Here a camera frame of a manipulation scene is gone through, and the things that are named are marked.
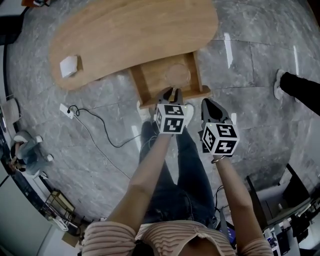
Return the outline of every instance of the white cable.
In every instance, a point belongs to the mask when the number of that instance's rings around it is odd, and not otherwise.
[[[149,149],[150,149],[150,142],[151,142],[151,141],[155,141],[155,140],[157,139],[157,137],[158,137],[158,136],[154,135],[154,136],[152,136],[146,143],[144,143],[143,146],[142,146],[141,149],[140,149],[140,154],[141,154],[143,148],[145,147],[145,145],[147,145],[147,143],[148,143],[148,147],[149,147]]]
[[[92,135],[91,135],[90,131],[88,130],[88,128],[87,128],[76,116],[75,116],[75,119],[77,119],[78,122],[79,122],[80,124],[82,124],[82,126],[86,129],[86,131],[87,131],[88,134],[90,135],[91,140],[93,141],[93,144],[94,144],[95,147],[99,150],[99,152],[110,162],[110,164],[112,164],[112,165],[114,166],[114,168],[116,168],[117,170],[119,170],[123,175],[125,175],[125,176],[130,180],[129,176],[126,175],[126,174],[125,174],[122,170],[120,170],[118,167],[116,167],[116,166],[114,165],[114,163],[111,162],[111,160],[100,150],[100,148],[99,148],[99,147],[97,146],[97,144],[95,143],[94,138],[92,137]]]

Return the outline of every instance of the black cable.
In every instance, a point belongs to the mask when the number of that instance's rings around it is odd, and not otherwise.
[[[220,212],[222,209],[227,208],[227,207],[229,206],[229,204],[227,204],[226,206],[223,206],[222,208],[218,208],[218,192],[221,191],[221,190],[224,190],[224,189],[225,189],[225,188],[224,188],[223,185],[219,186],[218,189],[216,190],[214,196],[213,196],[213,199],[215,198],[215,206],[214,206],[214,208],[215,208],[218,212]]]
[[[137,136],[135,136],[135,137],[133,137],[133,138],[130,138],[130,139],[126,140],[126,141],[123,142],[121,145],[114,145],[114,144],[111,142],[110,138],[109,138],[109,134],[108,134],[108,132],[107,132],[107,128],[106,128],[105,121],[104,121],[100,116],[91,113],[89,110],[87,110],[87,109],[85,109],[85,108],[78,108],[76,105],[71,105],[71,106],[68,108],[68,110],[67,110],[68,113],[70,113],[70,109],[71,109],[72,107],[75,107],[75,108],[76,108],[75,115],[76,115],[77,117],[80,116],[80,111],[87,111],[90,115],[92,115],[92,116],[100,119],[100,120],[102,121],[102,123],[103,123],[104,131],[105,131],[105,134],[106,134],[106,137],[107,137],[108,141],[109,141],[110,144],[111,144],[114,148],[116,148],[116,149],[119,149],[119,148],[123,147],[125,144],[127,144],[127,143],[129,143],[130,141],[133,141],[135,138],[141,136],[141,134],[139,134],[139,135],[137,135]]]

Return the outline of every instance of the black pants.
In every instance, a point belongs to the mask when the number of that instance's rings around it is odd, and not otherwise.
[[[140,162],[157,139],[155,130],[155,122],[151,124],[147,121],[142,125]],[[214,229],[217,222],[214,197],[197,146],[186,128],[175,137],[179,168],[177,185],[164,162],[143,223],[191,220]]]
[[[320,84],[286,72],[281,77],[280,88],[320,116]]]

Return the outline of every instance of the jeans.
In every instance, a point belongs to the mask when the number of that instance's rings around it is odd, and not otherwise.
[[[141,131],[141,162],[157,139],[157,125],[146,121]],[[144,224],[176,220],[191,220],[214,229],[214,197],[210,182],[199,158],[195,142],[187,128],[176,135],[178,146],[179,178],[174,184],[166,162],[164,162],[159,180],[153,193]]]
[[[48,162],[42,156],[39,157],[37,155],[36,149],[38,143],[28,133],[27,135],[28,136],[24,133],[23,137],[28,140],[28,142],[23,143],[15,154],[18,159],[22,159],[25,162],[25,172],[28,175],[34,176],[37,171],[40,171],[40,175],[42,173],[41,170],[43,170]]]
[[[280,80],[280,88],[292,97],[297,98],[309,109],[320,116],[320,106],[318,103],[318,90],[320,84],[297,77],[286,72]]]

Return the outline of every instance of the shoe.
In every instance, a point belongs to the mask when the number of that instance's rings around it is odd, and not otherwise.
[[[46,160],[47,160],[48,162],[51,162],[51,161],[54,160],[54,157],[53,157],[52,154],[48,154],[45,158],[46,158]]]
[[[40,175],[44,180],[48,179],[48,175],[44,171]]]
[[[149,108],[140,109],[140,101],[136,103],[136,110],[139,113],[141,121],[144,123],[145,121],[150,121],[151,115],[149,112]]]
[[[187,108],[184,125],[185,127],[188,127],[190,121],[192,120],[192,117],[194,116],[195,108],[191,104],[185,105],[184,108]]]
[[[280,80],[281,80],[281,77],[285,74],[286,72],[282,69],[278,69],[277,72],[276,72],[276,78],[275,78],[275,82],[274,82],[274,85],[273,85],[273,94],[274,94],[274,97],[277,99],[277,100],[281,100],[283,95],[284,95],[284,91],[280,88]]]
[[[40,135],[35,136],[35,141],[37,143],[43,142],[44,140],[42,139],[42,137]]]

